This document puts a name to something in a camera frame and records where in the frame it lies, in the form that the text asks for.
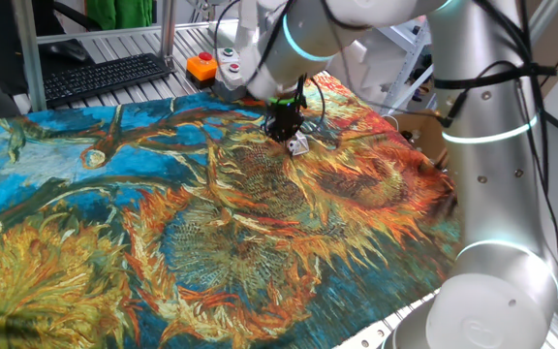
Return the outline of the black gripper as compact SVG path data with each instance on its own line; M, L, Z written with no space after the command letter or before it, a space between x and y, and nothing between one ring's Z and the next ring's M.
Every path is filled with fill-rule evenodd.
M304 118L297 102L271 103L267 106L265 134L276 142L289 142L295 138Z

